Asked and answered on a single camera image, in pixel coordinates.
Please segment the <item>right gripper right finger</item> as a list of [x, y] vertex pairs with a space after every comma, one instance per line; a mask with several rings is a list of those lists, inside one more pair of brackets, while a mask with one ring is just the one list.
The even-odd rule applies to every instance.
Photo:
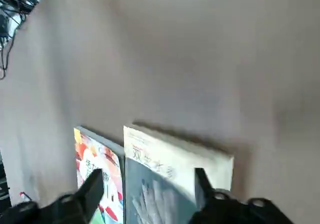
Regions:
[[223, 189], [215, 189], [203, 168], [195, 168], [195, 203], [191, 224], [291, 224], [270, 200], [251, 198], [241, 202]]

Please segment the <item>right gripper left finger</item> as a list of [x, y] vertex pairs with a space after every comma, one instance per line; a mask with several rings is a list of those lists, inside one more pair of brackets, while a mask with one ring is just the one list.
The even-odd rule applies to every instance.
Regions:
[[0, 216], [2, 224], [88, 224], [104, 193], [102, 169], [95, 169], [73, 194], [57, 198], [40, 208], [34, 201], [7, 209]]

